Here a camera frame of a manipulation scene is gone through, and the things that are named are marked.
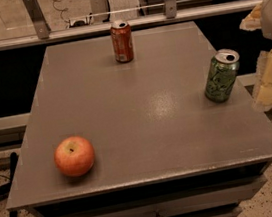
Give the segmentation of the green soda can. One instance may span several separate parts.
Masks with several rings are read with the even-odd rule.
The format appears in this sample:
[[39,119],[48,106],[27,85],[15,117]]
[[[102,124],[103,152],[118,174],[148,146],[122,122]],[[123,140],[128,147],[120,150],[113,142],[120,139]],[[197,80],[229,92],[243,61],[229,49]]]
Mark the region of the green soda can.
[[228,101],[240,66],[235,50],[221,49],[211,58],[205,96],[214,103]]

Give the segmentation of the red apple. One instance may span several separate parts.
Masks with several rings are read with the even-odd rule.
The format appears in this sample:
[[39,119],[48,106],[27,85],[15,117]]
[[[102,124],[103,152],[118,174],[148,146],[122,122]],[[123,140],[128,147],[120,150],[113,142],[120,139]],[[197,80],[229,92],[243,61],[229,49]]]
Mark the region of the red apple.
[[73,136],[60,142],[54,151],[56,168],[66,176],[83,176],[92,168],[95,158],[89,140]]

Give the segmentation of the grey drawer cabinet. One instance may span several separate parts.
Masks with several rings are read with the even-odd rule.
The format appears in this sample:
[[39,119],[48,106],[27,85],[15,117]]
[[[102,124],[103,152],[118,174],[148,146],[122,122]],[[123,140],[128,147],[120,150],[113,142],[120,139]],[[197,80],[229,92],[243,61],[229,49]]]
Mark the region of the grey drawer cabinet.
[[[236,217],[272,162],[272,123],[235,85],[222,104],[204,93],[213,50],[192,22],[133,36],[122,64],[110,38],[45,52],[7,207],[36,217]],[[83,137],[83,176],[54,151]]]

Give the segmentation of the orange soda can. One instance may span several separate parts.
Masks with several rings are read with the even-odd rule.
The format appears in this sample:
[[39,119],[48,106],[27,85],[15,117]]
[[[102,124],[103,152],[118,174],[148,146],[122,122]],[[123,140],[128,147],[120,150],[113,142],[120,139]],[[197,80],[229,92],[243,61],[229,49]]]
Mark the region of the orange soda can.
[[133,60],[134,47],[132,45],[131,26],[127,21],[115,20],[111,24],[110,35],[113,42],[114,56],[121,63]]

